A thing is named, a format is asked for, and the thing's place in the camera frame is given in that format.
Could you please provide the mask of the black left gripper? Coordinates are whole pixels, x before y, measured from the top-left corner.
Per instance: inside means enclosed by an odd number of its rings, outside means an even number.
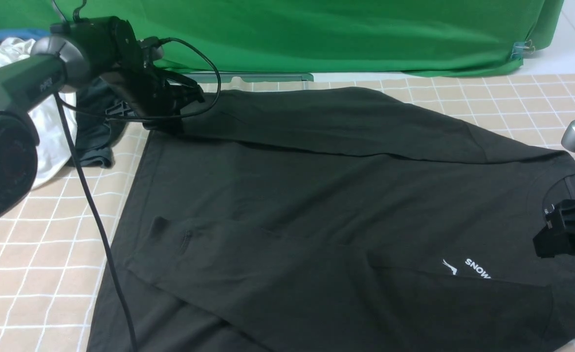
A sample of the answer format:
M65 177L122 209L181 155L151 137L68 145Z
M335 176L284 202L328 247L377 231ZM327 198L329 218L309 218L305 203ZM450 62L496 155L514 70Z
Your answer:
M198 82L157 69L143 60L131 23L118 17L83 19L66 24L64 37L76 45L91 76L98 76L126 102L144 129L182 132L181 109L204 103Z

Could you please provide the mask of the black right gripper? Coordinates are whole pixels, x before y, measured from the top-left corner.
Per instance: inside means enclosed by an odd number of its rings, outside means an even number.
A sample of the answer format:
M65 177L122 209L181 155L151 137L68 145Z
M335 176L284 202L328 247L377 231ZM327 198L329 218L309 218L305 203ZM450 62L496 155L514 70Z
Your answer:
M575 200L566 199L545 215L545 226L533 238L536 256L575 256Z

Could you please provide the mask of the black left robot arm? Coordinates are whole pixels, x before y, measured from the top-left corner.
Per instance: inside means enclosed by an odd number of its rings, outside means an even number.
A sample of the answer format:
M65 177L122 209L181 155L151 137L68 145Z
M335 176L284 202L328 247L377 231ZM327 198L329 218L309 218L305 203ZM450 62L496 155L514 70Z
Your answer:
M166 39L137 40L118 17L54 24L31 56L0 67L0 217L31 189L42 134L29 112L49 96L73 93L101 78L142 123L181 119L191 103L203 103L194 80L154 65Z

